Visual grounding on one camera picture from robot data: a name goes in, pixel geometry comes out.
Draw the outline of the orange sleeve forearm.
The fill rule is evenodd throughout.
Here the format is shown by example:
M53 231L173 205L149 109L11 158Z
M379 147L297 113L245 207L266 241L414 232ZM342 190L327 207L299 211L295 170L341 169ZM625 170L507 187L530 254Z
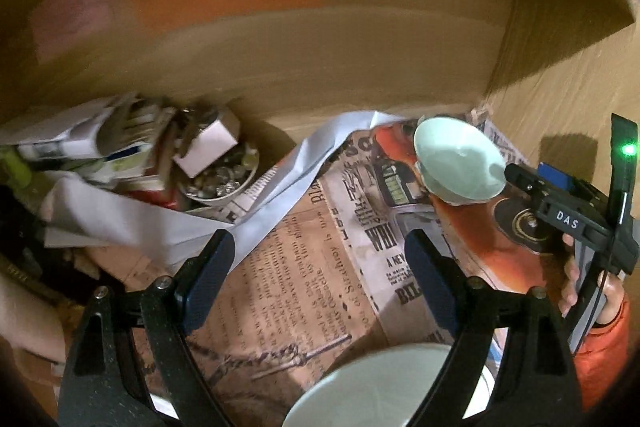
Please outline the orange sleeve forearm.
M620 377L628 359L630 304L623 298L615 319L593 327L575 355L582 408L590 410Z

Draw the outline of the right hand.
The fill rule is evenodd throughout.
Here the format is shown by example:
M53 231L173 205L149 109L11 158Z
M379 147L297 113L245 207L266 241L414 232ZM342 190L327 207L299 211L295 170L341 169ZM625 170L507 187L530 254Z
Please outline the right hand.
M574 239L568 234L562 236L563 243L568 251L568 258L564 265L565 281L561 289L561 298L559 308L563 317L577 303L576 283L578 282L580 271L574 255ZM600 284L603 286L603 295L605 304L598 315L596 323L605 326L612 323L618 314L625 300L625 289L623 282L619 277L612 273L602 272L599 277Z

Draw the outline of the left hand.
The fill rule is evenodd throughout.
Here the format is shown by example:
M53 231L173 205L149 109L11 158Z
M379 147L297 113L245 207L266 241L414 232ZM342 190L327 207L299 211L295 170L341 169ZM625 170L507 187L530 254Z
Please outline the left hand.
M56 310L4 275L0 314L1 336L12 347L56 363L66 360L63 326Z

